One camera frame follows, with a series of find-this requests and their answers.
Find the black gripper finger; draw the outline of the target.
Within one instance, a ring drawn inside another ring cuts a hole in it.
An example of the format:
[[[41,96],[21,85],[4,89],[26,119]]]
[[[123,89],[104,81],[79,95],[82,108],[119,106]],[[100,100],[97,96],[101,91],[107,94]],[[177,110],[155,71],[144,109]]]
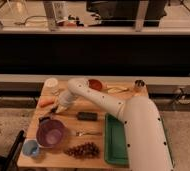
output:
[[[56,113],[56,111],[57,111],[57,106],[56,107],[53,107],[51,110],[50,110],[50,113],[52,114],[52,113]]]

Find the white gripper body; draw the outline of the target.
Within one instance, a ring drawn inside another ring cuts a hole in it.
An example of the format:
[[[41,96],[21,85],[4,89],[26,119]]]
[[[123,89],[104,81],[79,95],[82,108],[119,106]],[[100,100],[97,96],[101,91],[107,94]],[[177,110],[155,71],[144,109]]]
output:
[[[69,90],[62,91],[58,96],[58,107],[56,112],[61,113],[73,105],[76,100],[76,96]]]

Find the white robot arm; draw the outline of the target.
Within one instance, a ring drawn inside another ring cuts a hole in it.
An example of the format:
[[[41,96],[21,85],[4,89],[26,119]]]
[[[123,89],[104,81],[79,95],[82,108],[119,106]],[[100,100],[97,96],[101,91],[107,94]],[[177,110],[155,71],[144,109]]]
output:
[[[87,78],[72,78],[57,97],[57,112],[69,108],[79,96],[124,124],[131,171],[173,171],[163,121],[149,97],[136,95],[123,100],[90,88]]]

